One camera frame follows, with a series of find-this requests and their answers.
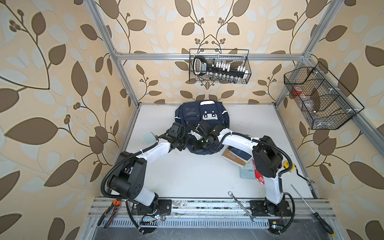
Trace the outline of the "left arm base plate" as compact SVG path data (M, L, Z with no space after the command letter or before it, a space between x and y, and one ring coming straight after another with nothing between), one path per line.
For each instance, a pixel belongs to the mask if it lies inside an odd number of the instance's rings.
M131 213L133 215L160 215L168 216L172 211L173 201L170 199L156 199L150 206L145 206L141 203L134 205Z

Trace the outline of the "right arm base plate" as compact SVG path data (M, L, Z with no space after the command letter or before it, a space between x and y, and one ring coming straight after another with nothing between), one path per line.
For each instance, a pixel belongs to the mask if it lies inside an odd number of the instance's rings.
M255 217L291 217L292 208L289 202L283 198L282 201L275 205L272 202L263 200L251 200L250 210Z

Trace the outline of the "navy blue student backpack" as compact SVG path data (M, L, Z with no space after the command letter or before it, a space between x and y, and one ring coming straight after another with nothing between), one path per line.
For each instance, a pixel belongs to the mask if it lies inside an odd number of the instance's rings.
M217 126L229 128L230 116L223 103L212 100L184 103L175 111L175 122L184 125L187 134L191 135L191 141L187 145L189 151L197 155L211 155L213 152L209 144L200 141L202 130L199 129L196 133L187 124L197 126L201 121L209 130Z

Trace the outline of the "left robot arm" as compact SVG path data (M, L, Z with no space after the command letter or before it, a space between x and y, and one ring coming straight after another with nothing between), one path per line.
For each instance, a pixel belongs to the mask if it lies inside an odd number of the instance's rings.
M129 203L140 207L145 216L155 218L161 214L159 196L144 186L147 165L174 149L184 150L189 140L186 127L173 123L164 134L155 136L154 143L147 148L136 153L120 153L116 164L101 183L102 196L114 199L114 203L105 211L98 223L101 224L108 211L113 210L112 216L105 224L107 228L117 213L118 202L124 201L131 222L140 233L144 234L145 230L141 224L134 220Z

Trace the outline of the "brown cover book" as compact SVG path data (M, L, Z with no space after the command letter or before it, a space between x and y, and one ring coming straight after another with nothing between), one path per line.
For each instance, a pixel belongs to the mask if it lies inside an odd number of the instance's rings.
M222 157L228 160L229 162L238 165L241 168L244 168L248 163L247 161L244 161L243 159L239 158L237 155L232 153L229 149L226 149L223 152Z

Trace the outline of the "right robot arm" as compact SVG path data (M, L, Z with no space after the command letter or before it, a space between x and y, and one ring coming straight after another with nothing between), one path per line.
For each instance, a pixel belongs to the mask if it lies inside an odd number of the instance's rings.
M216 153L221 146L239 149L253 156L256 170L264 177L266 187L265 207L269 215L281 217L284 214L285 196L293 197L283 191L282 175L293 167L291 158L268 136L253 138L236 133L222 126L212 127L206 121L198 124L187 122L187 126L202 136L203 144Z

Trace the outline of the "dark blue book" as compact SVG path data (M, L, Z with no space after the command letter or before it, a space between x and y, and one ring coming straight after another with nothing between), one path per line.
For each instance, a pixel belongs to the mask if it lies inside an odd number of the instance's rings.
M250 154L248 154L242 150L239 150L237 148L229 146L228 149L230 150L230 152L232 154L234 154L237 158L241 159L244 162L248 162L249 160L251 160L253 158L252 155L250 155Z

